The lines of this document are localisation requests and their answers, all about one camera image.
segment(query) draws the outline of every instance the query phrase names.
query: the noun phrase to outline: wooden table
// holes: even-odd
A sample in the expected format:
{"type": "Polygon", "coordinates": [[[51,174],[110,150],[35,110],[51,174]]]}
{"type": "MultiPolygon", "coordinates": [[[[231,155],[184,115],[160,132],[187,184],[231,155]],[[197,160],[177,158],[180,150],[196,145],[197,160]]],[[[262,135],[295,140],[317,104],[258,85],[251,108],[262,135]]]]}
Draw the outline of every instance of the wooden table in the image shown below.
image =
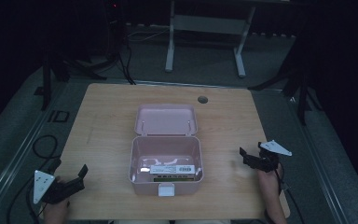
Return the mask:
{"type": "MultiPolygon", "coordinates": [[[[91,84],[56,175],[74,179],[83,164],[86,188],[71,197],[70,219],[242,219],[263,217],[255,170],[240,147],[258,155],[266,141],[252,94],[242,89],[91,84]],[[208,98],[207,104],[198,102],[208,98]],[[136,195],[129,180],[134,124],[141,104],[188,104],[196,111],[204,179],[193,195],[136,195]]],[[[281,203],[290,214],[284,194],[281,203]]]]}

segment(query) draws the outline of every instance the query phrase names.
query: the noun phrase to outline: open box lid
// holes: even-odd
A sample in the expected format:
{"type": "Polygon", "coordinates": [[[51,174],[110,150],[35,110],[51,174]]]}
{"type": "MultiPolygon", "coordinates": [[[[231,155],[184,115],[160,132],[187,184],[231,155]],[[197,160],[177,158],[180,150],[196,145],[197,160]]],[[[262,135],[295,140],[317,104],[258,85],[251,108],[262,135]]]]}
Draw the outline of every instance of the open box lid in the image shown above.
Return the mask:
{"type": "Polygon", "coordinates": [[[140,135],[193,135],[197,121],[192,105],[140,105],[135,122],[140,135]]]}

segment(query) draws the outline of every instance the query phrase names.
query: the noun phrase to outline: white label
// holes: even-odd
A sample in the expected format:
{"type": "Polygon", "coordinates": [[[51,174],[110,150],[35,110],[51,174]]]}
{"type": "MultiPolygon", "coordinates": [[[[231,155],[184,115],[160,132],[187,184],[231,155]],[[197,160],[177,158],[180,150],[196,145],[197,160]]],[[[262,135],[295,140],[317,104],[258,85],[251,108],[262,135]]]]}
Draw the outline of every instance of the white label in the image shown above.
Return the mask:
{"type": "Polygon", "coordinates": [[[196,173],[194,165],[152,165],[152,175],[193,175],[196,173]]]}

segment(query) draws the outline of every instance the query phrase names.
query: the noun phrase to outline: human hand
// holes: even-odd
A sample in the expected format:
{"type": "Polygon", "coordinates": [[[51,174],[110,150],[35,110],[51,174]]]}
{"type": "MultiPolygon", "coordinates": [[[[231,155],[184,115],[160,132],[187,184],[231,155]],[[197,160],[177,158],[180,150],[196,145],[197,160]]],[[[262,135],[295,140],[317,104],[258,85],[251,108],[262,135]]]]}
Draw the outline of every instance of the human hand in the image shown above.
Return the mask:
{"type": "MultiPolygon", "coordinates": [[[[62,180],[58,178],[58,183],[63,183],[62,180]]],[[[55,204],[47,203],[45,209],[43,210],[43,217],[45,224],[63,224],[66,221],[66,216],[68,215],[68,206],[69,198],[64,199],[63,201],[55,204]]]]}

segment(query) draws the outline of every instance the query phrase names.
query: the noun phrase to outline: box latch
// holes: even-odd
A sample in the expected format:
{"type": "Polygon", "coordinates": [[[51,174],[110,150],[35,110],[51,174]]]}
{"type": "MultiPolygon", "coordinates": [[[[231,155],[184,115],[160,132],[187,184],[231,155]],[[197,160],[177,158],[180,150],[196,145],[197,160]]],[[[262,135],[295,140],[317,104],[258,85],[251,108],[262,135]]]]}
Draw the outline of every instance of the box latch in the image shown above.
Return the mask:
{"type": "Polygon", "coordinates": [[[175,196],[175,185],[173,183],[160,183],[158,185],[158,196],[175,196]]]}

